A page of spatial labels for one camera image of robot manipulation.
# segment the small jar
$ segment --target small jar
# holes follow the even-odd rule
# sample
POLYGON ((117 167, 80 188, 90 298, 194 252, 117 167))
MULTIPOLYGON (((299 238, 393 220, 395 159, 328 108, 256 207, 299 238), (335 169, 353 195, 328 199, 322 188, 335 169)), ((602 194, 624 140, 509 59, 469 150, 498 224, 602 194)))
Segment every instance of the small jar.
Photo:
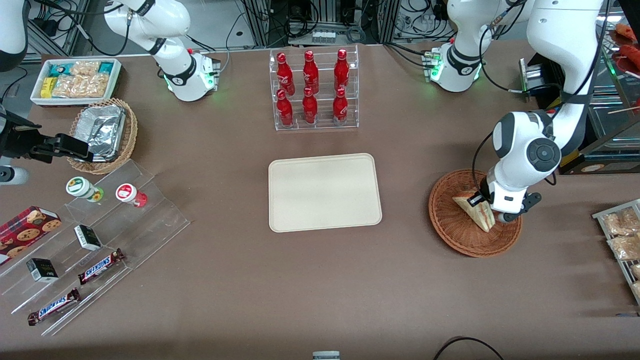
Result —
POLYGON ((104 196, 104 191, 89 182, 82 176, 76 176, 67 182, 67 193, 69 195, 86 199, 88 202, 98 202, 104 196))
POLYGON ((116 190, 116 198, 136 208, 142 208, 147 204, 147 194, 139 192, 132 184, 122 184, 116 190))

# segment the coca-cola bottle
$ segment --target coca-cola bottle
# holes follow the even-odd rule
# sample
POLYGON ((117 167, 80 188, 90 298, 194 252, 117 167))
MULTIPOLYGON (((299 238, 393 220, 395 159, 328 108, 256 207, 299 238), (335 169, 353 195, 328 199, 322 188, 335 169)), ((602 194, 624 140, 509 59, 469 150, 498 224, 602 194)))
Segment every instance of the coca-cola bottle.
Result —
POLYGON ((338 50, 338 61, 335 62, 333 76, 335 78, 333 83, 335 91, 338 91, 341 86, 347 88, 349 84, 349 64, 347 63, 347 51, 345 49, 338 50))
POLYGON ((287 99, 287 94, 283 89, 278 89, 276 92, 278 96, 278 102, 276 102, 276 107, 278 108, 278 116, 280 117, 280 122, 284 127, 292 127, 293 126, 293 108, 291 107, 291 103, 287 99))
POLYGON ((309 86, 305 88, 305 98, 302 99, 302 108, 305 110, 305 121, 311 125, 315 124, 318 116, 318 101, 309 86))
POLYGON ((283 88, 288 96, 293 96, 296 93, 296 86, 293 85, 293 71, 287 63, 287 56, 284 53, 278 53, 276 55, 278 59, 278 82, 280 88, 283 88))
POLYGON ((335 92, 335 99, 333 100, 333 123, 337 126, 343 126, 347 122, 347 99, 344 97, 344 88, 340 87, 335 92))
POLYGON ((314 52, 311 50, 305 51, 305 67, 302 69, 302 73, 305 77, 305 86, 309 86, 314 94, 320 91, 320 79, 318 75, 318 65, 314 60, 314 52))

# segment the round wicker basket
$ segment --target round wicker basket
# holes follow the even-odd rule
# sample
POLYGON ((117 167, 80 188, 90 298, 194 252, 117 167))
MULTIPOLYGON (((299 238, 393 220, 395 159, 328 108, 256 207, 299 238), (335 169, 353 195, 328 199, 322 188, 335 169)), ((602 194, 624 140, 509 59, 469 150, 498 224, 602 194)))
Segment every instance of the round wicker basket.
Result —
MULTIPOLYGON (((110 163, 83 163, 80 161, 73 160, 71 158, 67 158, 71 166, 82 172, 88 172, 94 175, 104 175, 108 174, 115 169, 119 168, 127 162, 127 160, 131 157, 131 153, 133 153, 133 148, 136 145, 136 136, 138 135, 138 120, 136 120, 136 114, 131 111, 129 105, 120 100, 120 99, 108 99, 101 102, 96 102, 95 104, 89 105, 89 107, 98 107, 98 106, 107 106, 107 105, 118 105, 127 111, 127 117, 125 118, 124 129, 122 130, 122 139, 120 141, 120 149, 119 155, 116 160, 110 163)), ((78 124, 78 120, 80 118, 80 114, 76 116, 76 120, 71 125, 71 130, 69 131, 69 135, 73 136, 76 133, 76 126, 78 124)))
MULTIPOLYGON (((476 171, 476 178, 484 173, 476 171)), ((450 172, 438 180, 429 195, 429 217, 436 232, 449 246, 462 254, 487 258, 507 251, 522 231, 522 217, 504 224, 496 221, 486 233, 462 210, 453 197, 462 191, 475 190, 471 169, 450 172)))

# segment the beige tray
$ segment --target beige tray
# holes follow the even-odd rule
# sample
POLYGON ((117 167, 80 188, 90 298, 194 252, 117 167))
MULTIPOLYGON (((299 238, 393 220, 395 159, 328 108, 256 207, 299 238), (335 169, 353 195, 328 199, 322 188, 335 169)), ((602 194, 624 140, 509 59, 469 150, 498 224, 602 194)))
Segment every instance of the beige tray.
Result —
POLYGON ((269 226, 276 233, 376 225, 381 220, 376 165, 369 154, 269 165, 269 226))

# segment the acrylic bottle rack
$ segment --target acrylic bottle rack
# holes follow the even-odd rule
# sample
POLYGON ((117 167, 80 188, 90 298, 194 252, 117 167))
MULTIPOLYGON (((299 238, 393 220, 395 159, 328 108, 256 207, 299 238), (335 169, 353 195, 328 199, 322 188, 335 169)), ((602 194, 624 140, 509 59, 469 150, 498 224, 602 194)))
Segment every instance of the acrylic bottle rack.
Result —
POLYGON ((153 176, 144 168, 129 160, 95 184, 104 190, 100 202, 76 198, 57 210, 62 225, 0 267, 0 296, 12 306, 12 315, 24 318, 24 326, 28 326, 30 313, 77 288, 82 299, 80 302, 64 307, 33 327, 43 336, 57 333, 187 227, 189 221, 164 197, 152 179, 153 176), (116 188, 123 183, 133 184, 146 193, 147 204, 135 208, 116 199, 116 188), (74 232, 78 224, 93 228, 102 242, 100 250, 89 251, 80 246, 74 232), (81 286, 77 275, 117 248, 126 258, 81 286), (49 284, 35 282, 26 266, 30 258, 51 260, 59 278, 49 284))
POLYGON ((358 98, 360 97, 359 81, 358 81, 358 47, 351 46, 328 46, 328 47, 312 47, 314 59, 318 66, 320 91, 316 94, 318 103, 318 119, 315 124, 308 124, 304 119, 302 108, 302 99, 304 98, 303 90, 305 81, 302 70, 305 66, 305 49, 288 48, 271 50, 269 54, 269 78, 271 79, 271 101, 273 103, 273 118, 276 130, 306 130, 306 129, 340 129, 358 127, 360 124, 360 112, 358 108, 358 98), (336 126, 333 123, 333 100, 335 98, 335 88, 333 85, 333 68, 337 61, 338 50, 345 49, 347 51, 347 62, 349 63, 349 84, 346 87, 345 97, 349 104, 347 108, 347 120, 342 126, 336 126), (289 97, 291 106, 293 107, 293 126, 284 127, 278 116, 278 108, 276 107, 277 97, 276 91, 280 88, 278 82, 278 62, 276 55, 285 53, 287 55, 287 63, 293 71, 293 83, 296 92, 289 97))

